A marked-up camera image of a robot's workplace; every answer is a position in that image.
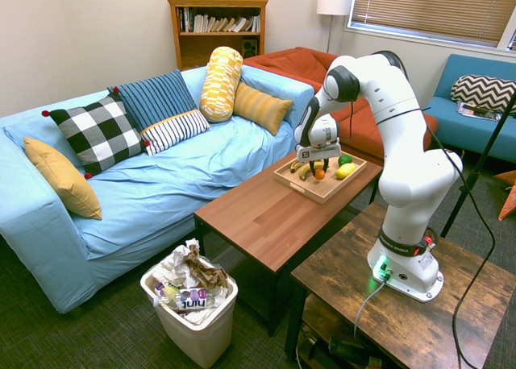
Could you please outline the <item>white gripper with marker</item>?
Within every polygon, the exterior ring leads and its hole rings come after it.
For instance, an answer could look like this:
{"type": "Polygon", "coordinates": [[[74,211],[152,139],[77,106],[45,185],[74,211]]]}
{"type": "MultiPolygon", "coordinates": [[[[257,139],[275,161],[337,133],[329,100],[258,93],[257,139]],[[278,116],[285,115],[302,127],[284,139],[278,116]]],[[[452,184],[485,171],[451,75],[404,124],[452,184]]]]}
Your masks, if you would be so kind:
{"type": "Polygon", "coordinates": [[[315,160],[323,160],[323,171],[326,172],[329,166],[329,158],[339,157],[341,154],[341,146],[339,142],[328,143],[323,147],[303,147],[301,144],[296,145],[297,159],[300,162],[307,162],[304,171],[304,179],[314,176],[316,171],[315,160]]]}

